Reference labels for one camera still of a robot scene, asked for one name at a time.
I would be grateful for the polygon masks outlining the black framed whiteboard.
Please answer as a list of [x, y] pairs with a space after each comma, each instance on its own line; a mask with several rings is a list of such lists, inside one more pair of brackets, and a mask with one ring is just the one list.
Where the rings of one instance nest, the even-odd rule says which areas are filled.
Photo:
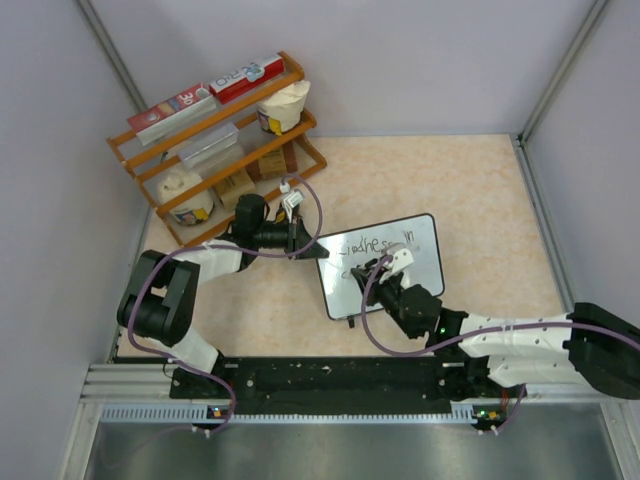
[[429, 213], [322, 235], [318, 243], [329, 251], [328, 258], [317, 261], [317, 268], [332, 320], [361, 312], [362, 292], [351, 270], [377, 261], [395, 244], [404, 245], [413, 256], [413, 263], [404, 271], [411, 284], [421, 285], [436, 297], [445, 291], [436, 221]]

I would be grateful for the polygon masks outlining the black yellow drink can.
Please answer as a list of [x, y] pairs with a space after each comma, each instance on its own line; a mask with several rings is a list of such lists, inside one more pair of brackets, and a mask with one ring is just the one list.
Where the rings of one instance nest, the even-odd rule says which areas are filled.
[[293, 207], [291, 207], [286, 202], [281, 202], [276, 212], [275, 222], [288, 224], [292, 221], [292, 218], [293, 218]]

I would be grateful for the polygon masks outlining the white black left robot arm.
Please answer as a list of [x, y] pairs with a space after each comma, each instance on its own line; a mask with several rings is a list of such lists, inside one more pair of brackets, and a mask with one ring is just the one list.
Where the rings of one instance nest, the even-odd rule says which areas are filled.
[[203, 395], [220, 394], [227, 382], [225, 370], [216, 366], [222, 354], [192, 325], [198, 287], [247, 269], [265, 249], [272, 258], [327, 258], [328, 250], [304, 225], [303, 200], [298, 189], [285, 194], [270, 220], [265, 198], [246, 194], [219, 237], [171, 254], [143, 252], [118, 306], [117, 323], [152, 341], [154, 352], [194, 369], [192, 384]]

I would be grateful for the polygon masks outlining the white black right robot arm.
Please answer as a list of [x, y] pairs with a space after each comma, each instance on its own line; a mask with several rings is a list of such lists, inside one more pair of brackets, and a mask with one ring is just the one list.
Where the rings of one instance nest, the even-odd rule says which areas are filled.
[[487, 396], [522, 384], [588, 385], [609, 397], [639, 397], [639, 330], [608, 310], [578, 302], [537, 319], [502, 319], [451, 310], [390, 264], [352, 269], [361, 306], [378, 304], [424, 351], [460, 365], [464, 393]]

